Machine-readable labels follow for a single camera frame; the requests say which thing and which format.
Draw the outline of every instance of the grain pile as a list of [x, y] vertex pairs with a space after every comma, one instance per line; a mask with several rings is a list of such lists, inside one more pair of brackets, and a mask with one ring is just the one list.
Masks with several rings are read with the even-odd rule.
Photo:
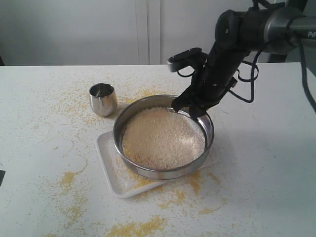
[[131, 119], [123, 136], [123, 152], [152, 169], [171, 169], [198, 158], [205, 147], [200, 127], [165, 108], [151, 108]]

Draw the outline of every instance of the white plate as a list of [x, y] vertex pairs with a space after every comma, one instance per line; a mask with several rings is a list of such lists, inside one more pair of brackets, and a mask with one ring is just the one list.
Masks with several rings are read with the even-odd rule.
[[[112, 131], [102, 133], [97, 138], [96, 145], [109, 188], [113, 195], [118, 198], [131, 198], [166, 182], [177, 180], [151, 181], [128, 169], [116, 151]], [[211, 148], [206, 161], [199, 169], [209, 167], [217, 161], [217, 156], [213, 156], [212, 153], [213, 149]]]

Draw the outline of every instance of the metal cup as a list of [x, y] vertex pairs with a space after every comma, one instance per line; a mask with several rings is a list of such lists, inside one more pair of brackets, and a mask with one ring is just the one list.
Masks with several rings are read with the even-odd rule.
[[110, 84], [98, 83], [90, 88], [90, 106], [99, 116], [109, 116], [118, 107], [118, 99], [114, 87]]

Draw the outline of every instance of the table surface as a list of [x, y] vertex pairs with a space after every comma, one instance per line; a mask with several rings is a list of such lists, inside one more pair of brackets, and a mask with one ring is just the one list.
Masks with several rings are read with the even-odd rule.
[[[166, 65], [0, 67], [0, 236], [316, 236], [316, 116], [300, 64], [259, 68], [254, 103], [229, 94], [208, 111], [215, 165], [119, 199], [96, 151], [117, 115], [93, 114], [88, 89], [111, 83], [126, 104], [190, 79]], [[250, 96], [247, 83], [234, 90]]]

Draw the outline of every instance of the metal bowl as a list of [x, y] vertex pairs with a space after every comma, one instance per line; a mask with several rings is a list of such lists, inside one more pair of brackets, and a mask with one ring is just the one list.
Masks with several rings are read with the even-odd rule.
[[[155, 170], [148, 167], [144, 167], [138, 165], [131, 161], [128, 157], [124, 155], [123, 147], [122, 147], [122, 140], [126, 125], [128, 124], [129, 120], [144, 109], [149, 109], [152, 107], [165, 107], [171, 111], [174, 111], [171, 108], [171, 103], [173, 99], [177, 96], [174, 95], [154, 95], [145, 97], [143, 99], [137, 100], [134, 103], [130, 104], [126, 107], [123, 112], [117, 118], [114, 128], [113, 128], [113, 137], [115, 147], [122, 157], [124, 163], [135, 173], [152, 180], [168, 180], [168, 179], [175, 179], [183, 175], [187, 175], [192, 173], [193, 171], [197, 170], [206, 160], [207, 155], [209, 153], [209, 149], [213, 143], [214, 138], [214, 126], [211, 118], [209, 115], [204, 115], [196, 121], [196, 123], [200, 126], [201, 130], [203, 131], [204, 138], [205, 138], [205, 150], [203, 154], [198, 157], [197, 159], [193, 160], [191, 163], [188, 163], [184, 166], [173, 168], [173, 169], [164, 169], [164, 170]], [[188, 109], [183, 108], [178, 113], [190, 117], [188, 114]]]

